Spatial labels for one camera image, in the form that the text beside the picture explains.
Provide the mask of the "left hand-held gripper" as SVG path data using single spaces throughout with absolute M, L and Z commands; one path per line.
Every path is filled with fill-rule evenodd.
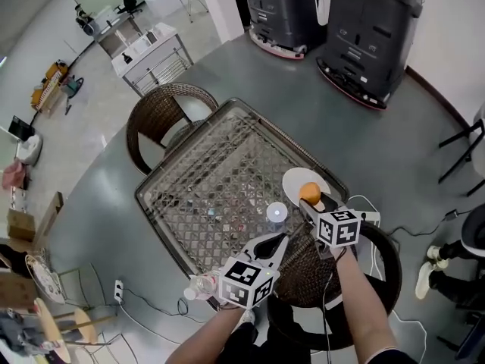
M 285 233 L 266 234 L 250 240 L 242 252 L 251 259 L 229 257 L 220 270 L 218 296 L 235 306 L 252 309 L 270 296 L 280 277 L 289 237 Z

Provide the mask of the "cardboard box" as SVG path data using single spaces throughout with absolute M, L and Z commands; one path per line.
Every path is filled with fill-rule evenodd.
M 25 212 L 9 209 L 7 214 L 7 233 L 12 239 L 32 242 L 36 235 L 34 217 Z

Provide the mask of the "person's right forearm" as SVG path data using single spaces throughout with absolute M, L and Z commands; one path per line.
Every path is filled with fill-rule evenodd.
M 336 261 L 346 320 L 359 364 L 396 348 L 386 310 L 374 288 L 346 247 L 331 250 Z

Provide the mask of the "grey desk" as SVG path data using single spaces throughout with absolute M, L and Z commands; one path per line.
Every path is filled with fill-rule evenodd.
M 113 20 L 100 23 L 99 30 L 93 38 L 102 50 L 113 58 L 141 35 L 142 30 L 133 15 L 123 13 Z

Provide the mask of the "grey chair with black legs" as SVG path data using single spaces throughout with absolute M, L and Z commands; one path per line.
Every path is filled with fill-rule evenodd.
M 442 141 L 438 145 L 438 148 L 441 149 L 444 146 L 448 146 L 462 137 L 466 137 L 468 139 L 469 147 L 456 161 L 456 163 L 440 176 L 438 184 L 441 184 L 445 179 L 447 179 L 452 172 L 462 164 L 462 162 L 471 162 L 475 172 L 482 177 L 482 180 L 465 194 L 467 197 L 469 197 L 476 193 L 480 188 L 485 186 L 485 103 L 482 104 L 480 109 L 477 111 L 476 115 L 474 116 L 474 123 L 471 126 L 466 127 L 456 135 Z

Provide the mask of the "person's left forearm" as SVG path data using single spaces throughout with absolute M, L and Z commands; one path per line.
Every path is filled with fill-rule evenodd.
M 222 309 L 167 358 L 165 364 L 214 364 L 245 310 Z

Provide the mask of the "orange fruit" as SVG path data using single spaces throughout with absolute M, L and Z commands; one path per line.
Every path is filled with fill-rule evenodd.
M 315 182 L 304 184 L 299 191 L 299 199 L 303 199 L 311 206 L 316 206 L 321 201 L 321 189 Z

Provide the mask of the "flat cardboard sheet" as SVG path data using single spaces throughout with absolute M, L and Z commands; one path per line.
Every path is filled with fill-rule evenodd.
M 44 247 L 47 242 L 49 232 L 58 217 L 59 212 L 64 206 L 63 194 L 59 191 L 55 192 L 52 201 L 48 205 L 46 212 L 40 221 L 38 230 L 36 231 L 36 236 L 33 241 L 35 249 L 40 249 Z

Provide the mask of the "round wooden stool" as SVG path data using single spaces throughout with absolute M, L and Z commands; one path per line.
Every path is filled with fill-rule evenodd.
M 39 297 L 35 298 L 33 308 L 39 319 L 42 332 L 45 336 L 45 340 L 48 342 L 48 346 L 53 349 L 60 360 L 62 360 L 65 364 L 71 364 L 71 357 L 61 335 L 60 329 L 44 301 Z
M 74 310 L 74 321 L 76 322 L 77 329 L 82 336 L 82 339 L 80 340 L 81 344 L 94 345 L 98 343 L 98 334 L 95 326 L 92 323 L 91 318 L 84 310 L 80 308 Z

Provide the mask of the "yellow rack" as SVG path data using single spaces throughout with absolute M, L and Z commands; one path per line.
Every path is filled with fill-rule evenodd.
M 30 106 L 35 111 L 50 111 L 52 104 L 60 93 L 61 84 L 68 72 L 68 65 L 61 60 L 56 61 L 50 66 L 40 83 L 33 89 Z

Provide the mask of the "white plate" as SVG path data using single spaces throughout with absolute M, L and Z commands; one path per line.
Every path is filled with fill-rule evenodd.
M 305 184 L 310 182 L 316 183 L 320 187 L 321 192 L 331 194 L 329 184 L 322 176 L 311 169 L 302 167 L 291 168 L 283 175 L 283 191 L 293 205 L 299 205 L 299 191 Z

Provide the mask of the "dark round wicker chair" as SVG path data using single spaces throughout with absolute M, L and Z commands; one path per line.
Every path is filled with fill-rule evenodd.
M 310 224 L 301 223 L 289 236 L 289 245 L 279 268 L 280 277 L 268 300 L 268 320 L 270 326 L 284 337 L 310 350 L 341 350 L 353 345 L 343 304 L 338 302 L 331 309 L 324 309 L 325 303 L 341 294 L 336 263 L 332 257 L 320 258 L 311 229 Z M 386 280 L 370 275 L 366 278 L 390 314 L 402 286 L 398 252 L 387 234 L 370 223 L 362 223 L 360 235 L 375 245 L 382 256 Z M 293 319 L 294 307 L 319 309 L 330 333 L 304 331 Z

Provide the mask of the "white counter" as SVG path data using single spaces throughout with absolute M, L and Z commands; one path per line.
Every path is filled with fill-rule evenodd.
M 175 11 L 182 9 L 182 5 L 178 2 L 178 0 L 145 0 L 150 11 L 156 17 L 166 17 Z

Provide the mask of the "white shell office chair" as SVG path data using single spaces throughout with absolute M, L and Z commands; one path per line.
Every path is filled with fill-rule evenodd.
M 468 214 L 462 225 L 461 242 L 469 253 L 485 258 L 485 203 Z

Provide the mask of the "green vacuum cleaner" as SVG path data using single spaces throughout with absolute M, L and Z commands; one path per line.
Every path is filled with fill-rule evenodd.
M 66 105 L 64 114 L 67 115 L 71 108 L 71 99 L 80 91 L 83 86 L 84 78 L 76 78 L 74 75 L 66 77 L 61 84 L 61 91 L 66 95 Z

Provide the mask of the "person's legs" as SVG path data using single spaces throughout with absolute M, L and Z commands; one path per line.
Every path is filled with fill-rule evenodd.
M 261 346 L 255 344 L 257 337 L 255 324 L 238 324 L 216 364 L 311 364 L 310 349 L 290 340 L 273 325 Z

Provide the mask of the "pink bag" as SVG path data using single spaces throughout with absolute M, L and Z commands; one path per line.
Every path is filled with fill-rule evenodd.
M 29 186 L 28 166 L 18 158 L 9 165 L 2 174 L 2 188 L 10 190 L 12 187 L 27 190 Z

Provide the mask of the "dark grey mobile machine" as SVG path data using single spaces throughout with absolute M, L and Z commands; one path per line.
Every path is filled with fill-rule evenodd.
M 424 0 L 330 0 L 316 62 L 342 93 L 384 110 L 402 82 Z
M 261 49 L 281 58 L 301 60 L 324 44 L 330 0 L 247 0 L 249 35 Z

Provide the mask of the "round patterned tray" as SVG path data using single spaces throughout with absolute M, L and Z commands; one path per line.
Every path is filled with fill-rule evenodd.
M 58 275 L 36 256 L 26 255 L 25 263 L 37 287 L 52 302 L 64 305 L 66 296 Z

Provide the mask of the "white cabinet cart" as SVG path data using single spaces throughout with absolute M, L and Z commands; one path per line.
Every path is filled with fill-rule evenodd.
M 140 97 L 193 66 L 176 28 L 158 23 L 111 60 L 116 75 Z

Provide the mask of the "wicker table with glass top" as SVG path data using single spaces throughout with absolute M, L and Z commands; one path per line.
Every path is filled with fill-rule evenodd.
M 221 267 L 246 243 L 270 233 L 266 210 L 288 209 L 292 233 L 302 215 L 283 190 L 291 168 L 322 176 L 331 196 L 349 197 L 344 183 L 242 100 L 227 100 L 152 170 L 135 192 L 139 207 L 186 275 Z

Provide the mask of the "black monitor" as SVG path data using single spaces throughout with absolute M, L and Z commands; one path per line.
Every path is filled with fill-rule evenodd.
M 8 132 L 14 135 L 22 142 L 27 141 L 30 137 L 36 134 L 35 129 L 25 121 L 22 121 L 17 116 L 13 116 Z

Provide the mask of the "clear plastic water bottle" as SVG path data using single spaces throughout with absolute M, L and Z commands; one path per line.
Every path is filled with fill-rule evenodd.
M 210 272 L 202 275 L 191 275 L 189 286 L 183 294 L 187 300 L 209 300 L 218 293 L 218 275 Z

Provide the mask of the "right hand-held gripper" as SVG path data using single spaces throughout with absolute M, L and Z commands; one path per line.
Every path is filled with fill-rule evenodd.
M 330 249 L 354 246 L 359 241 L 361 216 L 354 209 L 339 210 L 343 202 L 329 193 L 321 192 L 321 202 L 323 212 L 305 199 L 299 200 L 299 209 L 314 227 L 313 237 L 319 256 L 327 259 L 331 257 Z

